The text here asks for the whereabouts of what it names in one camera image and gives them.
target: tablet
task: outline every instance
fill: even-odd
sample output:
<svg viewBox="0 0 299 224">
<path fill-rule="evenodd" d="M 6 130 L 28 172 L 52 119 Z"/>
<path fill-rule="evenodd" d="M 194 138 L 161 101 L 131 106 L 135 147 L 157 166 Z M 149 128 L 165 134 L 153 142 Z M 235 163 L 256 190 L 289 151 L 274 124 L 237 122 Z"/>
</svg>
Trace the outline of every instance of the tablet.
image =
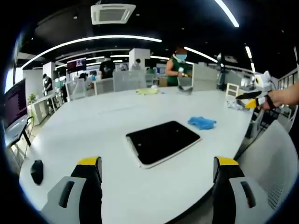
<svg viewBox="0 0 299 224">
<path fill-rule="evenodd" d="M 176 121 L 126 135 L 140 167 L 150 168 L 181 153 L 200 136 Z"/>
</svg>

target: computer mouse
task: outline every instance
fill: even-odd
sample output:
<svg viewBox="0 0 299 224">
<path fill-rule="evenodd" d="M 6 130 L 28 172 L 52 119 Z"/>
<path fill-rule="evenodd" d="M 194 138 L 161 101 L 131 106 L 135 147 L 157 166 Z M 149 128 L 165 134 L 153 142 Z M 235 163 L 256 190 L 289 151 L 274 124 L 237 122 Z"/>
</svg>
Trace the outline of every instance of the computer mouse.
<svg viewBox="0 0 299 224">
<path fill-rule="evenodd" d="M 41 160 L 35 160 L 30 169 L 30 174 L 34 183 L 40 185 L 43 181 L 43 162 Z"/>
</svg>

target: white pillar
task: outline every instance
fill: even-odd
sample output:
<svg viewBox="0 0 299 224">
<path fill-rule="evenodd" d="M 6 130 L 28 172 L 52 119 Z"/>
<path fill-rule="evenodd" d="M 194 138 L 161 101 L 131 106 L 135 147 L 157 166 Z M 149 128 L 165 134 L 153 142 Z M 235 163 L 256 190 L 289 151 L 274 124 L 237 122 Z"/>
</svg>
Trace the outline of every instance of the white pillar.
<svg viewBox="0 0 299 224">
<path fill-rule="evenodd" d="M 140 59 L 140 67 L 145 70 L 145 59 L 150 59 L 149 49 L 134 48 L 129 52 L 129 70 L 131 70 L 132 65 L 135 63 L 136 59 Z"/>
<path fill-rule="evenodd" d="M 53 79 L 54 74 L 53 71 L 55 71 L 55 63 L 49 62 L 43 65 L 43 74 L 47 74 L 52 79 L 52 82 L 54 83 L 55 80 Z"/>
</svg>

